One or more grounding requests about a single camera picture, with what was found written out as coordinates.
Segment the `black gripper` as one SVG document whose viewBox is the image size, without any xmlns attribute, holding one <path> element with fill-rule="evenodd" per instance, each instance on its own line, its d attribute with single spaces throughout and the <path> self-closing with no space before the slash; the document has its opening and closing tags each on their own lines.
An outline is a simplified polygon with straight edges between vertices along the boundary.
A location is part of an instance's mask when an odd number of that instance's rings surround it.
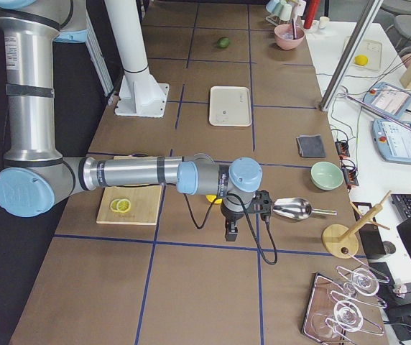
<svg viewBox="0 0 411 345">
<path fill-rule="evenodd" d="M 232 211 L 224 204 L 221 205 L 221 213 L 225 217 L 225 240 L 234 242 L 238 236 L 239 230 L 237 222 L 244 216 L 243 211 Z"/>
</svg>

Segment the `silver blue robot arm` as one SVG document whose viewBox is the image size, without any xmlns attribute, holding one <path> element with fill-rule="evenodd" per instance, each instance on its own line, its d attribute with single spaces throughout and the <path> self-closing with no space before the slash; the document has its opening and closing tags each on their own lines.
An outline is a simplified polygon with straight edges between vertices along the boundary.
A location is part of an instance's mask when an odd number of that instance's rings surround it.
<svg viewBox="0 0 411 345">
<path fill-rule="evenodd" d="M 92 45 L 84 1 L 0 1 L 11 147 L 0 172 L 0 206 L 33 217 L 67 197 L 98 187 L 174 185 L 185 195 L 214 195 L 223 203 L 225 237 L 257 209 L 262 169 L 242 157 L 221 165 L 209 156 L 95 160 L 64 157 L 55 147 L 54 42 Z"/>
</svg>

